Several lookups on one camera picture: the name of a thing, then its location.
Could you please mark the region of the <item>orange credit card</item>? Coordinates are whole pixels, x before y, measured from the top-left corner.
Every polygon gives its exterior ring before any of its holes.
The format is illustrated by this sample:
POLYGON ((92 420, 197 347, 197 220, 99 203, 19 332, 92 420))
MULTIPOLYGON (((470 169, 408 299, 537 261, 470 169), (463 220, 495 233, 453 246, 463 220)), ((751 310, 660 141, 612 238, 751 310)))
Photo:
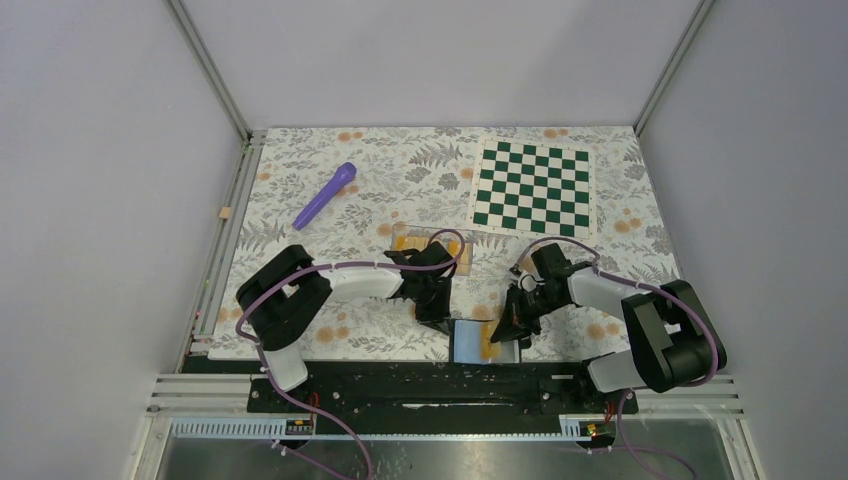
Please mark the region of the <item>orange credit card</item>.
POLYGON ((480 328, 480 359, 483 363, 494 363, 501 355, 501 344, 492 342, 491 337, 496 330, 495 321, 485 322, 480 328))

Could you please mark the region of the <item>black leather card holder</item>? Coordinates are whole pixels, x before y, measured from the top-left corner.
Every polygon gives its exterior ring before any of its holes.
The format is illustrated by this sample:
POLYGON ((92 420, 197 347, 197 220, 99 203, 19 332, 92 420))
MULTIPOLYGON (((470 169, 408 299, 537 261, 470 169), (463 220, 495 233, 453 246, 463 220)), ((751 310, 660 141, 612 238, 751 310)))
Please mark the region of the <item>black leather card holder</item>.
POLYGON ((455 320, 450 333, 449 361, 456 364, 520 364, 521 349, 518 341, 503 342, 501 355, 494 363, 483 363, 480 359, 480 328, 489 321, 455 320))

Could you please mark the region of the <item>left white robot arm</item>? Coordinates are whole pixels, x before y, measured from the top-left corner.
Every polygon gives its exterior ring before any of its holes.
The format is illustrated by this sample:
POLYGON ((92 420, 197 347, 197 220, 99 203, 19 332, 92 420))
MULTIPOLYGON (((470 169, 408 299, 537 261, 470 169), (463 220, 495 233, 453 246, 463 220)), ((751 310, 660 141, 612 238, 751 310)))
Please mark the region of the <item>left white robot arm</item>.
POLYGON ((324 305, 359 298, 408 300, 415 318, 439 329, 450 315, 455 255, 438 241, 421 249, 387 250, 367 260, 318 264, 290 245, 237 290, 242 310, 236 333, 257 345, 274 379, 272 398, 288 411, 309 401, 308 371, 297 342, 324 305))

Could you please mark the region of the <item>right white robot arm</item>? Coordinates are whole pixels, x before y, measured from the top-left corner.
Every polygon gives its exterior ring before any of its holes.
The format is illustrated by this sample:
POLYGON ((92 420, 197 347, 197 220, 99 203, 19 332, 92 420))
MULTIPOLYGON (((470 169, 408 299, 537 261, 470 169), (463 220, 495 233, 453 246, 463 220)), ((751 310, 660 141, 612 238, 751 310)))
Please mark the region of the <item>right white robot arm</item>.
POLYGON ((627 279, 599 267, 600 255, 573 263, 560 237, 545 237, 524 250, 538 284, 519 280, 508 288, 493 343, 523 341, 541 331, 542 317, 567 306, 586 307, 624 322, 629 348, 586 361, 586 377, 573 386, 575 402, 597 412, 624 389, 663 393, 710 381, 727 362, 726 351, 691 284, 661 286, 627 279))

